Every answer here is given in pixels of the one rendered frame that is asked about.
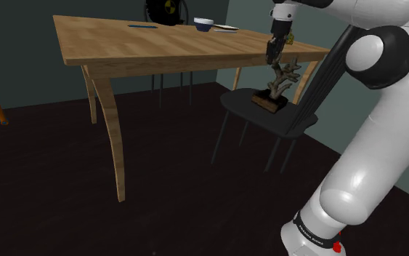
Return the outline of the branch sculpture on wooden base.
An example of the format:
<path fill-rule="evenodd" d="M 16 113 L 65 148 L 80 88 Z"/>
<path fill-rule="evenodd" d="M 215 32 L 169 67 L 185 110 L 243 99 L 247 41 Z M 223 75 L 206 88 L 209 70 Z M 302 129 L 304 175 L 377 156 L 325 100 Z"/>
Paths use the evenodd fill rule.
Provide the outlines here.
<path fill-rule="evenodd" d="M 275 72 L 275 79 L 267 83 L 265 90 L 255 91 L 251 101 L 270 113 L 276 113 L 286 106 L 288 99 L 283 96 L 283 93 L 299 80 L 300 75 L 296 73 L 296 70 L 299 70 L 301 66 L 297 64 L 297 57 L 284 66 L 280 65 L 279 58 L 277 58 L 271 68 Z"/>

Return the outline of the blue and white bowl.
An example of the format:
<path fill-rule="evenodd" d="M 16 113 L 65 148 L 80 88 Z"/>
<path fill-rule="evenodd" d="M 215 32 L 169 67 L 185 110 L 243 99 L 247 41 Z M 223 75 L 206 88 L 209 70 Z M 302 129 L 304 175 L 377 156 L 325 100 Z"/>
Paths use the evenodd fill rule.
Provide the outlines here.
<path fill-rule="evenodd" d="M 208 32 L 214 26 L 214 21 L 207 18 L 195 17 L 193 22 L 196 29 L 202 32 Z"/>

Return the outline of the black chair with round emblem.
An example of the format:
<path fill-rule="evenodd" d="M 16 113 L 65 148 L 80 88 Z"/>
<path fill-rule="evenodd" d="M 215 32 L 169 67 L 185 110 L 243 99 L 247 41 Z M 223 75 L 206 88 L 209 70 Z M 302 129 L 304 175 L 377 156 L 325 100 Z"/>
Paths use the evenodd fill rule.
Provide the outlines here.
<path fill-rule="evenodd" d="M 145 0 L 145 22 L 151 20 L 161 25 L 189 24 L 189 9 L 185 0 Z"/>

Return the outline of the wooden table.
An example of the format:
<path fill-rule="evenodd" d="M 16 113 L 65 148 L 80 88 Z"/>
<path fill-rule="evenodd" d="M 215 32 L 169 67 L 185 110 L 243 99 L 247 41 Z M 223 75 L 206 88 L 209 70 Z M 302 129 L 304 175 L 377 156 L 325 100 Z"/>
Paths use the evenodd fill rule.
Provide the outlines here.
<path fill-rule="evenodd" d="M 207 71 L 265 64 L 265 33 L 200 32 L 191 25 L 55 15 L 63 62 L 81 68 L 86 82 L 91 121 L 102 108 L 110 139 L 119 202 L 125 199 L 123 141 L 110 80 L 152 74 Z M 127 25 L 158 28 L 130 28 Z"/>

